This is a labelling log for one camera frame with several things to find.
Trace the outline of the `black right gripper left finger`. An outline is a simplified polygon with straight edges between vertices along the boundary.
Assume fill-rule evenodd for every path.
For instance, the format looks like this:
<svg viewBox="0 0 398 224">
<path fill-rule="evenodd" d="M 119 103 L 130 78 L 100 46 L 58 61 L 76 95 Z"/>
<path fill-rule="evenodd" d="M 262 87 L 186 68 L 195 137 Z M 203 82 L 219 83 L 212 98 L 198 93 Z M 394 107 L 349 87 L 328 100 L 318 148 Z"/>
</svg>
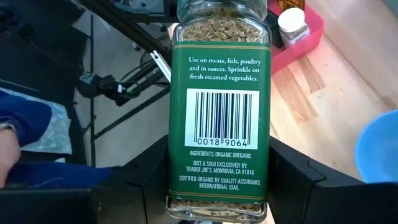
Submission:
<svg viewBox="0 0 398 224">
<path fill-rule="evenodd" d="M 97 224 L 164 224 L 168 136 L 93 189 Z"/>
</svg>

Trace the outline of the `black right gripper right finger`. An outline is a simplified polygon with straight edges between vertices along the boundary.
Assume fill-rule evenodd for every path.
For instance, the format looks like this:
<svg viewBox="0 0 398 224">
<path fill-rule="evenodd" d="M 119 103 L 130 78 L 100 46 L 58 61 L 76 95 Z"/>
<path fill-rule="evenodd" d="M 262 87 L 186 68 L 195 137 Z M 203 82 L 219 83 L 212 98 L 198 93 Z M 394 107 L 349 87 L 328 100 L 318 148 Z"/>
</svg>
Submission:
<svg viewBox="0 0 398 224">
<path fill-rule="evenodd" d="M 398 224 L 398 184 L 367 184 L 270 138 L 275 224 Z"/>
</svg>

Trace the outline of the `green-label oregano jar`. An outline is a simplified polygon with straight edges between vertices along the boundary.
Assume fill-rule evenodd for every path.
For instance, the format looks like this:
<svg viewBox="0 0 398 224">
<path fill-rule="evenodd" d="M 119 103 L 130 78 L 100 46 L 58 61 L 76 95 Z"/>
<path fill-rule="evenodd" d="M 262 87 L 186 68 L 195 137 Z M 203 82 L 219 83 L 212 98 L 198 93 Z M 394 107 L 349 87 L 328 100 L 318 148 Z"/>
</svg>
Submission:
<svg viewBox="0 0 398 224">
<path fill-rule="evenodd" d="M 178 0 L 170 91 L 171 217 L 267 215 L 271 31 L 267 0 Z"/>
</svg>

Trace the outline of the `white-lidded seasoning jar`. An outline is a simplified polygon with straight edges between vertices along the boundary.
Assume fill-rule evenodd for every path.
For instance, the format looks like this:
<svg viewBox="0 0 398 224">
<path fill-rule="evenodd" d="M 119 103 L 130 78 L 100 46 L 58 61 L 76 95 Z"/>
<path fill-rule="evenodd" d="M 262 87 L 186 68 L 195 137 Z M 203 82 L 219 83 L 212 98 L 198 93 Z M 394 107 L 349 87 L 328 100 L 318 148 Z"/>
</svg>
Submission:
<svg viewBox="0 0 398 224">
<path fill-rule="evenodd" d="M 292 7 L 285 10 L 277 20 L 279 32 L 286 48 L 310 35 L 310 29 L 305 22 L 305 13 L 302 9 Z"/>
</svg>

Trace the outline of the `person's forearm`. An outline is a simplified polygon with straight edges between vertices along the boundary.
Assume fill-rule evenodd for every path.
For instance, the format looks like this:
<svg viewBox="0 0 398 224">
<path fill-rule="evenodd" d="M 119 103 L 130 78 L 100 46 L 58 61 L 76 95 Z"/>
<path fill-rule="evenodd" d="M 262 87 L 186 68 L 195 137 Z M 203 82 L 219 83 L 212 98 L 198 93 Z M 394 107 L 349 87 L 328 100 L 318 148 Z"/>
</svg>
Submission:
<svg viewBox="0 0 398 224">
<path fill-rule="evenodd" d="M 0 130 L 13 130 L 20 146 L 38 141 L 49 126 L 51 117 L 49 105 L 0 90 Z"/>
</svg>

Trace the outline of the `person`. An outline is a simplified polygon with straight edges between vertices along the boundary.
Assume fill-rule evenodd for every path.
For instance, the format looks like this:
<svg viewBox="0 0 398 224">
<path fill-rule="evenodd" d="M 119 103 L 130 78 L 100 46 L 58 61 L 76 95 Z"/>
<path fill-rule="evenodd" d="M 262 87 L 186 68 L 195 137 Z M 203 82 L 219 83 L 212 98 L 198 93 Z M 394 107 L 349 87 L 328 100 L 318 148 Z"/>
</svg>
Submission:
<svg viewBox="0 0 398 224">
<path fill-rule="evenodd" d="M 71 189 L 91 188 L 108 178 L 119 166 L 95 168 L 61 162 L 16 164 L 8 173 L 7 188 Z"/>
</svg>

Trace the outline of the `blue bowl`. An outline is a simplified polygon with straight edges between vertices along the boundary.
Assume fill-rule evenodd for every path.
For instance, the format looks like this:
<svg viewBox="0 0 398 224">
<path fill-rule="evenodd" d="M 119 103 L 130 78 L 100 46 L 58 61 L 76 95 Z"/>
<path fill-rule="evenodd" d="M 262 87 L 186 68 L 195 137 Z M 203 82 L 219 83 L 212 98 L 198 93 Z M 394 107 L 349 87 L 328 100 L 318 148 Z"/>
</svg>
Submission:
<svg viewBox="0 0 398 224">
<path fill-rule="evenodd" d="M 398 183 L 398 109 L 373 119 L 356 141 L 354 159 L 366 183 Z"/>
</svg>

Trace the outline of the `pale blue cloth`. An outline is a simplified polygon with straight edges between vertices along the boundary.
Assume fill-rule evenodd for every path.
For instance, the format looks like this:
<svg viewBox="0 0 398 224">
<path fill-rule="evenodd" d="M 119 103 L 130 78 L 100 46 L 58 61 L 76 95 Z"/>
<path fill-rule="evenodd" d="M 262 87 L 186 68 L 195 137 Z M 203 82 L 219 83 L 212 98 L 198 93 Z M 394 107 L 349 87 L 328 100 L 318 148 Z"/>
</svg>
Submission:
<svg viewBox="0 0 398 224">
<path fill-rule="evenodd" d="M 69 135 L 71 119 L 68 117 L 66 108 L 63 105 L 2 87 L 0 87 L 0 91 L 20 96 L 27 100 L 47 104 L 52 109 L 52 117 L 49 126 L 42 137 L 38 141 L 22 147 L 23 151 L 72 155 L 72 145 Z"/>
</svg>

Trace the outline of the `person's hand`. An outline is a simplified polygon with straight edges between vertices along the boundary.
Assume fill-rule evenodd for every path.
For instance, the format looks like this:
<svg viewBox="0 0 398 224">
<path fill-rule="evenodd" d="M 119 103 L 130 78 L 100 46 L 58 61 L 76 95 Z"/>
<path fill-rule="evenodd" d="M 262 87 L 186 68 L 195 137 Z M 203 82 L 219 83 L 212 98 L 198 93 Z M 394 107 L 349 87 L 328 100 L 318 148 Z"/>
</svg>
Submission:
<svg viewBox="0 0 398 224">
<path fill-rule="evenodd" d="M 3 189 L 9 171 L 21 156 L 17 134 L 12 129 L 0 130 L 0 189 Z"/>
</svg>

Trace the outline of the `pink plastic bin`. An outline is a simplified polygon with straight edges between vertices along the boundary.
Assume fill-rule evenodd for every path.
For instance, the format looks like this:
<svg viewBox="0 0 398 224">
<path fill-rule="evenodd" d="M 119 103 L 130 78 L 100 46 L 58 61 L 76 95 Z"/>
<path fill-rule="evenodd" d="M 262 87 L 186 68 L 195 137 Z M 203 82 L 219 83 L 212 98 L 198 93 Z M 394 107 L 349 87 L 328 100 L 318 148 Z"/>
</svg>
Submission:
<svg viewBox="0 0 398 224">
<path fill-rule="evenodd" d="M 264 23 L 272 32 L 271 74 L 273 75 L 318 47 L 324 31 L 324 20 L 305 4 L 305 22 L 309 26 L 310 34 L 292 47 L 285 48 L 277 25 L 277 18 L 281 14 L 277 0 L 267 0 L 267 7 L 268 13 Z"/>
</svg>

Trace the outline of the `dark grey metal stand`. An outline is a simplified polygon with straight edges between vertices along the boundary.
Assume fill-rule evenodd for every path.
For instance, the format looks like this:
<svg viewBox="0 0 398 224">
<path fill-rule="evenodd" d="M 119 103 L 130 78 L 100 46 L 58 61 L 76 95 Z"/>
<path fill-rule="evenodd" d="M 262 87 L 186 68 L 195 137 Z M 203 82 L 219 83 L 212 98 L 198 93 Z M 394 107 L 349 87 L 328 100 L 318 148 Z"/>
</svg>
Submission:
<svg viewBox="0 0 398 224">
<path fill-rule="evenodd" d="M 32 0 L 0 0 L 0 87 L 71 104 L 88 39 Z"/>
</svg>

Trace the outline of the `black aluminium rig frame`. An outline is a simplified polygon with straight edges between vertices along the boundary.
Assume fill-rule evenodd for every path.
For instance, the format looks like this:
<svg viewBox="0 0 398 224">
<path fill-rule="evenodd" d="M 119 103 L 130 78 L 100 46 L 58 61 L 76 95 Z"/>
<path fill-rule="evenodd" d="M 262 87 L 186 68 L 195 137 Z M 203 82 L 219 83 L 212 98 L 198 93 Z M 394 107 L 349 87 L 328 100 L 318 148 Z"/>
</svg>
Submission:
<svg viewBox="0 0 398 224">
<path fill-rule="evenodd" d="M 90 118 L 94 118 L 94 98 L 99 95 L 107 96 L 115 101 L 117 106 L 125 105 L 137 98 L 144 90 L 156 85 L 161 76 L 166 76 L 166 66 L 171 66 L 171 50 L 164 47 L 157 39 L 146 32 L 139 24 L 175 22 L 168 12 L 161 16 L 154 16 L 149 12 L 135 12 L 128 9 L 123 2 L 128 0 L 72 0 L 77 5 L 99 16 L 128 39 L 133 41 L 147 53 L 154 55 L 154 59 L 139 66 L 139 71 L 125 82 L 116 82 L 110 78 L 100 78 L 93 86 L 97 93 L 88 95 L 90 99 Z"/>
</svg>

